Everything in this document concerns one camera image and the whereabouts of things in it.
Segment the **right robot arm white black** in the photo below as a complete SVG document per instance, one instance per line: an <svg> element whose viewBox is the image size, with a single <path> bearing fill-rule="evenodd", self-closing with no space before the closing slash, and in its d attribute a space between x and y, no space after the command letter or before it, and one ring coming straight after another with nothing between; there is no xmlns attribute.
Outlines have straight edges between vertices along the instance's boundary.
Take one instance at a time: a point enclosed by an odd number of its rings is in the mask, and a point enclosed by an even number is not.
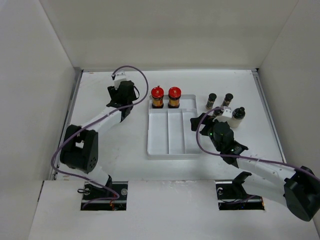
<svg viewBox="0 0 320 240"><path fill-rule="evenodd" d="M242 172L233 179L232 192L238 198L256 195L273 200L298 219L309 222L320 210L320 179L305 166L242 156L248 147L234 139L227 122L208 113L190 119L195 137L207 136L216 149L214 156Z"/></svg>

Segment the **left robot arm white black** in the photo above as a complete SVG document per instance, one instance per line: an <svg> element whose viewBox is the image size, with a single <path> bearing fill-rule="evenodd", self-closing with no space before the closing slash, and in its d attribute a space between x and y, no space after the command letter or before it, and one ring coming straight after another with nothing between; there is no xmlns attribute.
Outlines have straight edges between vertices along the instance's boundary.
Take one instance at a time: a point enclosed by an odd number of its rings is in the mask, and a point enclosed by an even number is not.
<svg viewBox="0 0 320 240"><path fill-rule="evenodd" d="M59 151L61 166L71 172L60 169L62 175L76 177L96 185L95 193L100 199L108 199L112 195L112 178L104 172L99 161L99 137L114 126L123 122L136 105L139 92L131 80L122 78L115 80L114 85L107 88L110 102L105 109L83 125L71 124L67 127L65 137Z"/></svg>

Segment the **white compartment tray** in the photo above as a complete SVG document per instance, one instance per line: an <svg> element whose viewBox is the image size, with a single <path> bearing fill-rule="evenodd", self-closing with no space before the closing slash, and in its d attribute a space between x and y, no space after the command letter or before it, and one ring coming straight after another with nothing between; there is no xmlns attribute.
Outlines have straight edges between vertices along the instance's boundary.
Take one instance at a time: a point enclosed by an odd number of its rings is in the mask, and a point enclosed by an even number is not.
<svg viewBox="0 0 320 240"><path fill-rule="evenodd" d="M150 160L187 160L202 151L191 130L191 118L198 116L196 96L183 94L179 108L169 108L169 97L163 97L163 108L152 107L148 101L147 155Z"/></svg>

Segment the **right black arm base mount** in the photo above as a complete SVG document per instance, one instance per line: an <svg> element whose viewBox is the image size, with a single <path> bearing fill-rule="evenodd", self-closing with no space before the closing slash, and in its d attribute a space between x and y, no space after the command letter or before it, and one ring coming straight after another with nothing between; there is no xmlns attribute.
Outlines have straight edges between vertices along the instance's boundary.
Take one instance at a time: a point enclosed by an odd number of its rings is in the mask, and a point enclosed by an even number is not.
<svg viewBox="0 0 320 240"><path fill-rule="evenodd" d="M241 172L232 180L218 180L215 182L220 211L265 210L263 198L247 194L243 184L251 176L249 172Z"/></svg>

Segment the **red lid sauce jar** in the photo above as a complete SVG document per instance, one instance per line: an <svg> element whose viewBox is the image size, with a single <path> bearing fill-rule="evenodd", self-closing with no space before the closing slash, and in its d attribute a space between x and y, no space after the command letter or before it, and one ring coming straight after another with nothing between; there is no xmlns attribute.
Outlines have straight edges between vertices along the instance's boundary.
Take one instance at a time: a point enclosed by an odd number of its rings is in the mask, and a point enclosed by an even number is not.
<svg viewBox="0 0 320 240"><path fill-rule="evenodd" d="M168 107L179 108L182 91L179 87L173 86L168 90Z"/></svg>
<svg viewBox="0 0 320 240"><path fill-rule="evenodd" d="M161 109L164 106L164 90L158 85L151 90L152 107L154 109Z"/></svg>

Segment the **white powder bottle black cap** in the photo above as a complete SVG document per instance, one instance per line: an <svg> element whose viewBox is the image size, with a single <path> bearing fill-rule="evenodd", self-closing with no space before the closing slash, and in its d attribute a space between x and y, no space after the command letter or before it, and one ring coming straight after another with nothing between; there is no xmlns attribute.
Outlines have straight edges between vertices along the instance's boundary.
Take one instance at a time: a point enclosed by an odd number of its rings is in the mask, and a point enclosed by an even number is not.
<svg viewBox="0 0 320 240"><path fill-rule="evenodd" d="M238 107L232 112L232 117L228 121L231 128L237 128L242 120L245 118L246 112L244 107Z"/></svg>

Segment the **dark spice bottle black cap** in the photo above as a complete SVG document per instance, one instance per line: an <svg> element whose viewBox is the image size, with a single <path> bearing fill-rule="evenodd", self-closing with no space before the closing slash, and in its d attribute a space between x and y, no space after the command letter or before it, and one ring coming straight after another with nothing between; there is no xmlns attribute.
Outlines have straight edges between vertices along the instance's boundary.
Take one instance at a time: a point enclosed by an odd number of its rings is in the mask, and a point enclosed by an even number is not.
<svg viewBox="0 0 320 240"><path fill-rule="evenodd" d="M217 95L215 93L210 93L208 95L208 99L207 99L207 102L206 102L206 105L205 105L205 108L207 110L211 110L214 106L214 103L216 101L216 98L217 98Z"/></svg>

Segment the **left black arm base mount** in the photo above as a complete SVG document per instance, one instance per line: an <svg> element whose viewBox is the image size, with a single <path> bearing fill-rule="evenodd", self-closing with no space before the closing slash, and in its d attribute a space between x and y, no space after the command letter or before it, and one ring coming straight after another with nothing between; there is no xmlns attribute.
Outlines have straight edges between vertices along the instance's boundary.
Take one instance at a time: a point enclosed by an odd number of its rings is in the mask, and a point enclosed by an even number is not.
<svg viewBox="0 0 320 240"><path fill-rule="evenodd" d="M127 209L128 182L113 181L109 175L105 188L91 182L77 192L81 194L81 211L125 211Z"/></svg>

